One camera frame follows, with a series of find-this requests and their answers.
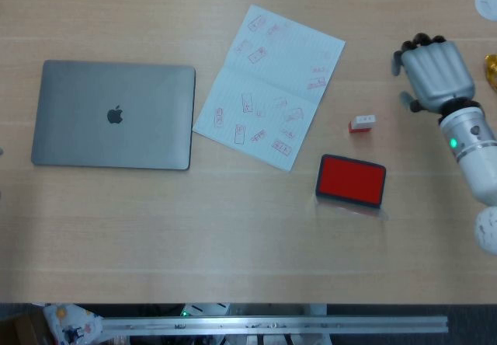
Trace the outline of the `grey closed laptop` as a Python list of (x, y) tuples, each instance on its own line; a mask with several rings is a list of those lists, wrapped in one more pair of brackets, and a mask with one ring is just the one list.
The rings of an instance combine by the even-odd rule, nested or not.
[(31, 161), (187, 170), (195, 86), (187, 65), (46, 60)]

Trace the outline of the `red and white stamp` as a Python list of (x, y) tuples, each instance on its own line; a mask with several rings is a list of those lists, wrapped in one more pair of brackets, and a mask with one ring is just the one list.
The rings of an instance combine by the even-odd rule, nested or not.
[(376, 123), (376, 117), (374, 115), (359, 115), (354, 117), (348, 125), (349, 133), (361, 133), (368, 132)]

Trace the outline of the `red ink pad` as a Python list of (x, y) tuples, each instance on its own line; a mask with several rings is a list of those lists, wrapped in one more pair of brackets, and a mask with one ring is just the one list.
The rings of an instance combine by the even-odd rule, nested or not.
[(318, 169), (316, 200), (351, 214), (381, 218), (386, 174), (386, 168), (374, 162), (325, 154)]

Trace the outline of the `aluminium profile rail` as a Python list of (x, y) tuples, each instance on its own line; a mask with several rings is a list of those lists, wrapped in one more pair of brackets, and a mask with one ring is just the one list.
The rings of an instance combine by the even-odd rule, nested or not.
[(182, 316), (104, 319), (107, 336), (448, 333), (446, 316)]

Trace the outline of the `gold snack packet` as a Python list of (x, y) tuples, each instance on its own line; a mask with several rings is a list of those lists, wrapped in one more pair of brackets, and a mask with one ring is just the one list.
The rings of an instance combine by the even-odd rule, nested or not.
[(497, 54), (487, 54), (484, 59), (485, 77), (491, 88), (497, 93)]

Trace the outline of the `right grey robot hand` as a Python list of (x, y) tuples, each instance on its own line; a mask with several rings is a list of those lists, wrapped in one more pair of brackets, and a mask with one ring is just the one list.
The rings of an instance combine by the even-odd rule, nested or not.
[(412, 113), (427, 111), (440, 119), (463, 108), (477, 107), (475, 85), (454, 42), (437, 35), (417, 33), (392, 55), (391, 72), (404, 71), (413, 90), (399, 98)]

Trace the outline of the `white patterned cloth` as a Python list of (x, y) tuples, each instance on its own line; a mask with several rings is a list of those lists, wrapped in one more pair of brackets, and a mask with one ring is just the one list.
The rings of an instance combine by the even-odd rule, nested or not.
[(103, 331), (103, 318), (74, 304), (48, 305), (43, 316), (54, 345), (92, 345)]

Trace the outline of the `open stamped lined notebook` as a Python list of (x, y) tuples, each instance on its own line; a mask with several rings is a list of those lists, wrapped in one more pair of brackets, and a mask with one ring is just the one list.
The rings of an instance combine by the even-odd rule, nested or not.
[(251, 5), (194, 131), (291, 170), (345, 46)]

